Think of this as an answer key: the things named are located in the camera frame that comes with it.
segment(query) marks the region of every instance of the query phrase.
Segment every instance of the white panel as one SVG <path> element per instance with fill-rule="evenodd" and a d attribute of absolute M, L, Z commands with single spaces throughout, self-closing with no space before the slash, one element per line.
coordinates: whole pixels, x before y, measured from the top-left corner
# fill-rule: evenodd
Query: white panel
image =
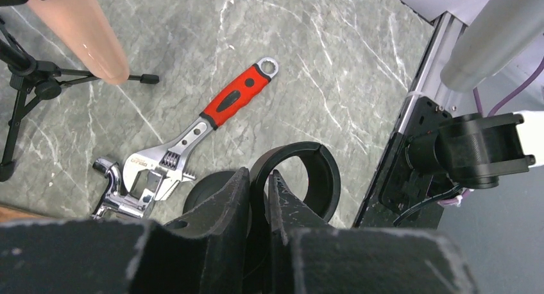
<path fill-rule="evenodd" d="M 466 24 L 471 24 L 489 0 L 401 0 L 428 21 L 448 11 Z M 508 64 L 503 71 L 513 82 L 521 84 L 534 72 L 544 57 L 544 36 L 539 36 L 525 51 Z M 542 100 L 544 73 L 527 88 L 535 98 Z"/>

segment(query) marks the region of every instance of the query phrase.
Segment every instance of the black tripod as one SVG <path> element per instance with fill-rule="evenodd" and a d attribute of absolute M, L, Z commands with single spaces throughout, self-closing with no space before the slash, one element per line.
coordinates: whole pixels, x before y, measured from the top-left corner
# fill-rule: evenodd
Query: black tripod
<path fill-rule="evenodd" d="M 23 119 L 42 100 L 50 100 L 60 95 L 63 88 L 74 84 L 91 82 L 97 80 L 90 71 L 79 71 L 76 69 L 59 68 L 55 63 L 49 61 L 36 61 L 29 55 L 21 45 L 8 33 L 5 22 L 0 18 L 0 31 L 6 37 L 9 44 L 0 40 L 0 60 L 8 64 L 12 72 L 10 86 L 17 90 L 15 105 L 13 106 L 12 119 L 8 122 L 10 130 L 6 139 L 4 155 L 0 163 L 0 182 L 7 181 L 15 171 L 13 153 L 15 143 L 19 135 L 21 119 Z M 70 81 L 59 81 L 55 79 L 60 76 L 80 76 L 81 78 Z M 154 74 L 142 74 L 141 76 L 130 75 L 129 80 L 138 80 L 144 84 L 157 84 L 159 79 Z M 36 95 L 26 103 L 27 96 L 34 90 Z"/>

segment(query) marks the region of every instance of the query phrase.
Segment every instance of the black mount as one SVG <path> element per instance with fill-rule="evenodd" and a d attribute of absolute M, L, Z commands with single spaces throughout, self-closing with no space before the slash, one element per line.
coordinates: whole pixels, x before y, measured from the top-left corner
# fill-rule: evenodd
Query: black mount
<path fill-rule="evenodd" d="M 12 119 L 8 122 L 10 130 L 4 147 L 4 155 L 0 163 L 0 182 L 12 177 L 15 171 L 13 153 L 21 127 L 21 120 L 32 111 L 42 100 L 54 99 L 60 95 L 63 88 L 72 85 L 98 80 L 90 71 L 59 68 L 49 61 L 36 61 L 29 55 L 16 39 L 8 33 L 5 22 L 0 18 L 0 31 L 9 44 L 0 40 L 0 60 L 8 64 L 12 72 L 10 87 L 17 90 Z M 60 76 L 79 76 L 81 78 L 59 81 Z M 159 78 L 154 74 L 130 75 L 129 80 L 137 80 L 143 84 L 157 84 Z M 26 98 L 34 90 L 35 97 L 26 103 Z"/>
<path fill-rule="evenodd" d="M 398 215 L 414 204 L 452 188 L 445 174 L 433 175 L 413 169 L 406 158 L 406 147 L 411 140 L 427 135 L 437 130 L 441 123 L 451 120 L 451 114 L 430 98 L 424 96 L 417 100 L 405 133 L 394 132 L 387 142 L 354 227 L 392 227 Z M 430 205 L 408 217 L 401 227 L 435 229 L 442 211 L 442 207 Z"/>

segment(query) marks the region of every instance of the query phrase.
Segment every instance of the marble countertop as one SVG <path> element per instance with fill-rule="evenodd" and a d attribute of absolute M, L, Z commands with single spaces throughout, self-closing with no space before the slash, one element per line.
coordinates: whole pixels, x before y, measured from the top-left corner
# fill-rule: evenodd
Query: marble countertop
<path fill-rule="evenodd" d="M 432 27 L 399 0 L 98 0 L 128 56 L 132 73 L 155 73 L 158 85 L 94 82 L 43 102 L 22 123 L 17 169 L 0 183 L 0 203 L 62 218 L 84 218 L 106 180 L 91 164 L 175 138 L 226 84 L 263 56 L 278 76 L 205 139 L 189 160 L 202 178 L 251 167 L 266 151 L 323 143 L 342 179 L 332 224 L 357 214 Z M 81 62 L 26 6 L 0 8 L 7 28 L 38 60 Z M 15 99 L 0 67 L 0 121 Z M 3 148 L 7 125 L 0 130 Z M 300 197 L 302 162 L 280 171 Z M 194 183 L 183 183 L 152 218 L 182 213 Z"/>

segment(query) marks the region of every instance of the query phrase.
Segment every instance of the black ring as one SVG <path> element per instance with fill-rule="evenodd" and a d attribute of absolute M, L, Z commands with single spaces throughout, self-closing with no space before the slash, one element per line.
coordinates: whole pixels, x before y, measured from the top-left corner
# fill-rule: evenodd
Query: black ring
<path fill-rule="evenodd" d="M 251 168 L 251 188 L 263 191 L 272 170 L 291 157 L 300 158 L 308 173 L 308 191 L 303 202 L 329 222 L 340 200 L 340 172 L 332 154 L 320 143 L 298 142 L 269 150 Z"/>
<path fill-rule="evenodd" d="M 259 273 L 269 251 L 270 228 L 266 220 L 264 184 L 272 170 L 285 159 L 298 157 L 308 173 L 304 203 L 325 221 L 330 221 L 340 200 L 340 171 L 329 150 L 320 143 L 298 142 L 266 152 L 253 165 L 251 180 L 251 230 L 246 241 L 244 278 Z"/>
<path fill-rule="evenodd" d="M 28 76 L 29 74 L 33 73 L 36 70 L 36 68 L 38 67 L 38 62 L 27 53 L 23 53 L 22 55 L 24 55 L 27 58 L 27 60 L 30 61 L 30 65 L 28 66 L 28 68 L 23 71 L 20 71 L 11 65 L 8 65 L 8 70 L 12 72 L 13 74 L 16 74 L 17 76 L 24 77 L 24 76 Z"/>

